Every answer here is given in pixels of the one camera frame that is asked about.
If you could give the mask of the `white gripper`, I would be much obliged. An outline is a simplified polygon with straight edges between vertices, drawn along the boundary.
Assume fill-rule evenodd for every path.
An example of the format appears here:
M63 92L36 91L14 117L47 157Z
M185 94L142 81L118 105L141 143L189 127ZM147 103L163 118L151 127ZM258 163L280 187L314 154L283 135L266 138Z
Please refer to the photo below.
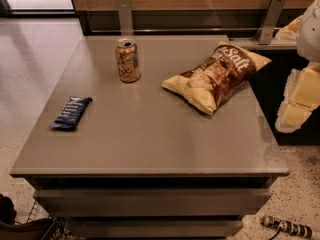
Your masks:
M275 38L282 41L295 41L297 38L298 54L308 61L320 62L320 0L314 0L302 16L281 28ZM277 113L276 130L293 133L319 106L320 63L309 63L303 70L293 69Z

